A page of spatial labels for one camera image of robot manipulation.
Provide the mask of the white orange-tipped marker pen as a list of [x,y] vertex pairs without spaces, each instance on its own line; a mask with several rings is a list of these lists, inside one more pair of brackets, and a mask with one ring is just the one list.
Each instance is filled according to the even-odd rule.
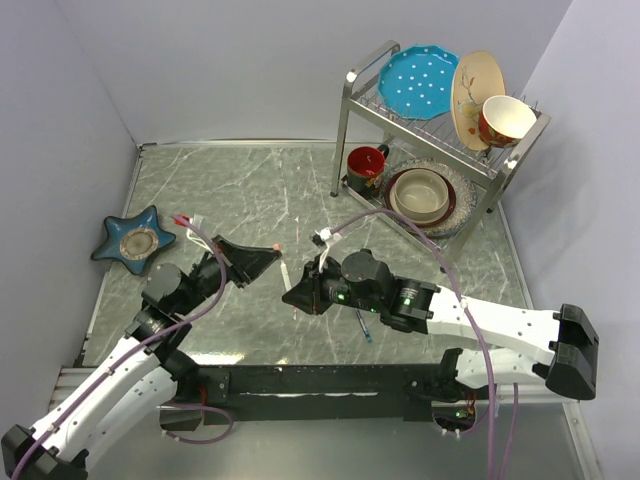
[[280,260],[280,271],[281,271],[285,291],[288,292],[289,290],[291,290],[292,284],[289,276],[288,267],[286,265],[286,262],[283,259]]

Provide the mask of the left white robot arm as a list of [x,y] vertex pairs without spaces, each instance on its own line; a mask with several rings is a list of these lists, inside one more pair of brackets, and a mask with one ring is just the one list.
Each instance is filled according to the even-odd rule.
[[244,288],[282,254],[233,244],[221,236],[191,271],[165,263],[153,268],[142,305],[108,357],[55,409],[31,427],[15,425],[2,437],[11,479],[85,479],[89,465],[148,411],[191,399],[199,365],[179,345],[191,329],[188,314],[204,315],[229,282]]

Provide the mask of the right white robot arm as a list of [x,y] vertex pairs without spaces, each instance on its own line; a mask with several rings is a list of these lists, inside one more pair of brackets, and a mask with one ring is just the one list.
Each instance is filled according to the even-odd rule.
[[563,304],[559,310],[506,306],[429,282],[397,276],[366,249],[338,262],[317,256],[305,264],[301,280],[284,303],[321,315],[341,305],[379,315],[403,333],[455,336],[478,343],[437,375],[439,390],[460,398],[490,384],[544,385],[573,400],[596,396],[599,337],[585,311]]

